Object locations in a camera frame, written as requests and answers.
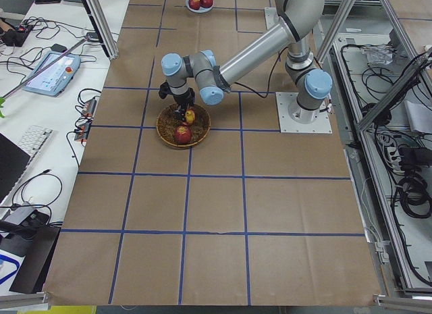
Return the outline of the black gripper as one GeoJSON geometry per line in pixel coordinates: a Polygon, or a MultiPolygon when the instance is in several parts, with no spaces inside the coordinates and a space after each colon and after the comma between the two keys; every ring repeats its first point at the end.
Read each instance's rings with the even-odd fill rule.
{"type": "Polygon", "coordinates": [[[189,88],[186,92],[176,95],[173,94],[175,102],[178,104],[174,110],[175,117],[181,121],[186,121],[186,108],[194,109],[195,92],[192,88],[189,88]]]}

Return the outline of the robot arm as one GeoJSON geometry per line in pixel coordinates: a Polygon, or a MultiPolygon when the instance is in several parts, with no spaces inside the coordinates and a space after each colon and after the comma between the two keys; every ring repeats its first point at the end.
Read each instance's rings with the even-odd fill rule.
{"type": "Polygon", "coordinates": [[[290,117],[301,124],[314,122],[333,86],[331,76],[314,66],[308,43],[308,35],[319,21],[324,4],[325,0],[275,0],[274,25],[222,66],[217,65],[210,50],[184,57],[168,53],[161,60],[166,81],[160,86],[160,98],[171,95],[178,104],[175,114],[183,120],[195,98],[188,78],[195,79],[204,103],[216,105],[233,83],[287,49],[286,72],[298,88],[296,100],[288,107],[290,117]]]}

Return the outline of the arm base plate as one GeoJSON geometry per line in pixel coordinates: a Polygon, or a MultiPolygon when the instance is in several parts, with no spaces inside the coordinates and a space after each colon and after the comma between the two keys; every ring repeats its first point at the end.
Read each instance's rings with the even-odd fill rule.
{"type": "Polygon", "coordinates": [[[268,32],[286,31],[286,23],[275,7],[264,9],[266,29],[268,32]]]}
{"type": "Polygon", "coordinates": [[[322,102],[315,111],[302,109],[297,102],[298,93],[276,92],[277,112],[281,133],[332,134],[329,114],[321,112],[322,102]]]}

